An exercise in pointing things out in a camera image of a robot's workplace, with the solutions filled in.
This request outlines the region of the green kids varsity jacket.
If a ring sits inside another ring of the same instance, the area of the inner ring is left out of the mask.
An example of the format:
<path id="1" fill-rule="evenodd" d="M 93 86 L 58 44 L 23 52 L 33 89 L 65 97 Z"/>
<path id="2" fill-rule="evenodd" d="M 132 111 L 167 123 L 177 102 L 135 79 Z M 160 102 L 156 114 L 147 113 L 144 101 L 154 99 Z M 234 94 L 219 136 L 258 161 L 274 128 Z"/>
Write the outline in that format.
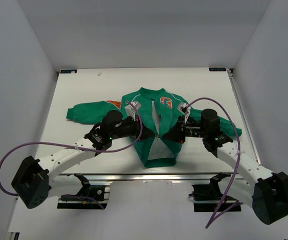
<path id="1" fill-rule="evenodd" d="M 163 140 L 162 137 L 175 125 L 178 117 L 183 115 L 181 108 L 188 105 L 188 102 L 163 88 L 152 90 L 142 87 L 138 91 L 122 96 L 120 101 L 79 103 L 67 110 L 66 118 L 79 124 L 94 125 L 101 122 L 111 110 L 121 112 L 126 118 L 127 102 L 137 108 L 143 125 L 154 133 L 153 137 L 134 144 L 143 166 L 159 168 L 176 165 L 182 145 Z"/>

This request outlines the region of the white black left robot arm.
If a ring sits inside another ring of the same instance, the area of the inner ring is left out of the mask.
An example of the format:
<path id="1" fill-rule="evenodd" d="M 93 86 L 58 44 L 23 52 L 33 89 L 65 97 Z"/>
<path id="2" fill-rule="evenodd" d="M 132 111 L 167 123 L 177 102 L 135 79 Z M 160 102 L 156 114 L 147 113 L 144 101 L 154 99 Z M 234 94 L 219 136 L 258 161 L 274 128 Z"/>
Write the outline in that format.
<path id="1" fill-rule="evenodd" d="M 92 186 L 80 173 L 62 173 L 84 160 L 96 157 L 100 151 L 106 151 L 115 139 L 131 137 L 143 141 L 154 136 L 154 132 L 140 122 L 138 116 L 123 118 L 120 112 L 111 110 L 72 148 L 66 147 L 39 159 L 32 156 L 25 158 L 11 185 L 28 209 L 36 208 L 54 196 L 99 204 L 103 200 L 102 186 Z"/>

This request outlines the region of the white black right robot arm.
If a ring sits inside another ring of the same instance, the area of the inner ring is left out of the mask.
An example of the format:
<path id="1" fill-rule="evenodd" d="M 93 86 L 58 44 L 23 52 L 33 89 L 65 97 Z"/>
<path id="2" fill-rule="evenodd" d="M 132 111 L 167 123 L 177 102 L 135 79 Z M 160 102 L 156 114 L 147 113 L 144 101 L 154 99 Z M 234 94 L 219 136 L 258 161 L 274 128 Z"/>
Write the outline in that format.
<path id="1" fill-rule="evenodd" d="M 231 166 L 243 179 L 221 172 L 210 179 L 209 185 L 195 185 L 190 194 L 195 201 L 234 199 L 252 208 L 259 220 L 270 225 L 288 216 L 288 175 L 275 173 L 247 154 L 242 153 L 233 139 L 220 128 L 220 119 L 213 109 L 201 113 L 197 122 L 188 115 L 188 108 L 164 139 L 183 144 L 187 137 L 202 138 L 206 150 Z"/>

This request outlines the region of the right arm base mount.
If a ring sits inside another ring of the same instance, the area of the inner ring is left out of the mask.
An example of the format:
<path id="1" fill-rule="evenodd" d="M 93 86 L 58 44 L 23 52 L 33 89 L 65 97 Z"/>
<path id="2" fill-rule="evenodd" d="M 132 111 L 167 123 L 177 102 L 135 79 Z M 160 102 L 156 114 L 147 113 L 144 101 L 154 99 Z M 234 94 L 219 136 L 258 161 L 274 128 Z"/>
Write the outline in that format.
<path id="1" fill-rule="evenodd" d="M 219 173 L 209 180 L 209 183 L 199 183 L 192 186 L 192 193 L 188 195 L 193 199 L 194 211 L 196 213 L 211 213 L 219 203 L 222 192 L 218 183 L 221 180 L 229 180 L 231 177 L 227 173 Z"/>

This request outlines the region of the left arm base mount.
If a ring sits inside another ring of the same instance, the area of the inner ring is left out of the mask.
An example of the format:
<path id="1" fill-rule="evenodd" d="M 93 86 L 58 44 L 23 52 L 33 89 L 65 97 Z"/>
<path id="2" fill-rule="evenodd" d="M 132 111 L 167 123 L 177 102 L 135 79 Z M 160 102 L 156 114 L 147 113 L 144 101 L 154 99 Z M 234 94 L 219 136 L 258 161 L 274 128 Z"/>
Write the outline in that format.
<path id="1" fill-rule="evenodd" d="M 59 197 L 57 209 L 68 210 L 104 210 L 108 204 L 110 187 L 103 183 L 90 183 L 80 173 L 74 174 L 77 183 L 81 184 L 75 194 L 65 194 Z"/>

